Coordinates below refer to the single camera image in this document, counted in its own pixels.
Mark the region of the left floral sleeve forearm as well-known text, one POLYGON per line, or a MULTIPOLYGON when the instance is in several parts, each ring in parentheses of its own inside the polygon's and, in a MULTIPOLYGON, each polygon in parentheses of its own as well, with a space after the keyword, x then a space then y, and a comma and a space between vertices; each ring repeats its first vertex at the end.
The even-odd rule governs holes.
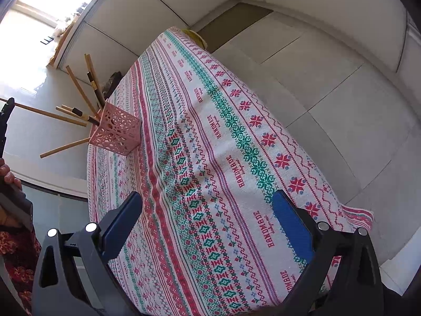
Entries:
POLYGON ((28 230, 1 208, 1 257, 27 315, 31 315, 33 278, 41 245, 28 230))

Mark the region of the person's left hand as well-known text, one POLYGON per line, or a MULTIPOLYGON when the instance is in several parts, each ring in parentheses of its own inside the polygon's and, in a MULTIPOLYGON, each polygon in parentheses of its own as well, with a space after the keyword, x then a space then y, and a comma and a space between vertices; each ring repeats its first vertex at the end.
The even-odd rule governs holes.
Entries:
POLYGON ((21 181, 16 178, 9 166, 5 163, 4 158, 0 158, 0 176, 4 179, 6 184, 14 185, 19 190, 22 190, 21 181))

